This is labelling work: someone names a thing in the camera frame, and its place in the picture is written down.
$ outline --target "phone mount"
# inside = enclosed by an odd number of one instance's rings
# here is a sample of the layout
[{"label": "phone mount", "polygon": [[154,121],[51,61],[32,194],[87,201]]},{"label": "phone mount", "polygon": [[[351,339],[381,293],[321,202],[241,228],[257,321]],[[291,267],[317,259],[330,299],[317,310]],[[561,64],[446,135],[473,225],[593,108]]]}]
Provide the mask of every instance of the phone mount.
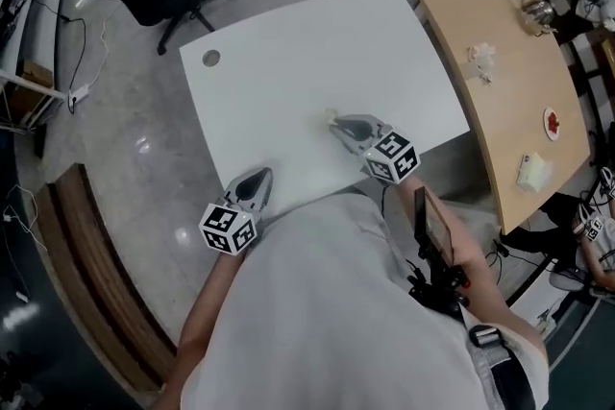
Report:
[{"label": "phone mount", "polygon": [[470,281],[458,265],[449,266],[441,250],[433,243],[427,213],[427,190],[414,192],[414,238],[419,244],[419,257],[430,266],[430,284],[423,273],[414,268],[415,276],[408,277],[412,283],[409,294],[425,307],[447,314],[460,316],[460,305],[467,306],[468,299],[456,291],[459,286],[468,287]]}]

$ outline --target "white table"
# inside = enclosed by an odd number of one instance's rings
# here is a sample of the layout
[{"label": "white table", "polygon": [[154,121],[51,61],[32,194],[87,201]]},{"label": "white table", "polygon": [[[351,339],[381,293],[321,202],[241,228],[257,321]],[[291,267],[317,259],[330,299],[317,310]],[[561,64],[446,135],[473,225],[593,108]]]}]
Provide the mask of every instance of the white table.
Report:
[{"label": "white table", "polygon": [[[220,60],[205,66],[204,54]],[[406,0],[308,0],[251,17],[181,50],[223,186],[270,166],[277,215],[365,179],[325,111],[371,113],[424,153],[468,124]]]}]

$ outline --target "white shirt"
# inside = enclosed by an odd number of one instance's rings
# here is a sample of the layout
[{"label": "white shirt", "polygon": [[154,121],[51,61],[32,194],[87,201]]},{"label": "white shirt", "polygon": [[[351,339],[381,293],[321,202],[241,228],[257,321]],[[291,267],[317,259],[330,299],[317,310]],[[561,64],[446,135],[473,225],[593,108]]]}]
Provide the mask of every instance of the white shirt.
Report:
[{"label": "white shirt", "polygon": [[[601,258],[603,258],[607,253],[613,250],[613,247],[615,247],[615,219],[598,214],[594,214],[592,216],[592,219],[593,218],[598,218],[603,223],[603,228],[598,233],[598,236],[596,236],[596,239],[590,243],[596,258],[600,261]],[[577,265],[586,272],[589,272],[589,267],[587,266],[585,256],[582,253],[580,258],[578,255]],[[615,271],[615,254],[612,254],[600,261],[600,266],[603,267],[605,272]]]},{"label": "white shirt", "polygon": [[[291,212],[240,268],[182,409],[486,410],[466,328],[415,301],[407,275],[367,197]],[[544,357],[501,330],[542,408]]]}]

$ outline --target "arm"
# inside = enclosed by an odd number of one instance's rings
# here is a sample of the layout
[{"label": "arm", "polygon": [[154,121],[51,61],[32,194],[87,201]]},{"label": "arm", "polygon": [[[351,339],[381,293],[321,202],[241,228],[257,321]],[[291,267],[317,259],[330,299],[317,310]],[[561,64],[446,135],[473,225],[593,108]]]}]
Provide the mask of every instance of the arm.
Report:
[{"label": "arm", "polygon": [[591,242],[585,235],[581,237],[580,244],[583,250],[583,255],[585,256],[585,261],[589,267],[589,271],[592,273],[592,277],[596,283],[605,289],[615,291],[615,274],[612,272],[605,272],[603,270],[603,267],[601,266],[600,261],[596,257],[596,253],[592,248]]},{"label": "arm", "polygon": [[245,253],[220,254],[201,293],[185,320],[175,366],[151,410],[179,410],[182,389],[194,368],[203,360],[222,302],[227,297]]},{"label": "arm", "polygon": [[[414,226],[414,192],[425,186],[418,178],[410,176],[398,186],[398,194],[406,215]],[[463,268],[471,282],[463,294],[470,301],[468,310],[483,323],[497,324],[521,335],[547,357],[545,345],[540,334],[528,323],[513,314],[498,289],[479,243],[472,237],[465,225],[430,192],[444,221],[451,230],[451,240],[455,249],[455,263]]]}]

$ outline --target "camera strap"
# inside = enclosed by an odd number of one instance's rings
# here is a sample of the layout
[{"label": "camera strap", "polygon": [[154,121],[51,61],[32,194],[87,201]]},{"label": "camera strap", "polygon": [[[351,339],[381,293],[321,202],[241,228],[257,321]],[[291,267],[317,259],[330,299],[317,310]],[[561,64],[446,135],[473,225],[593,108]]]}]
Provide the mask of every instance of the camera strap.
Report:
[{"label": "camera strap", "polygon": [[494,326],[468,329],[468,350],[491,410],[535,410],[536,402],[521,362]]}]

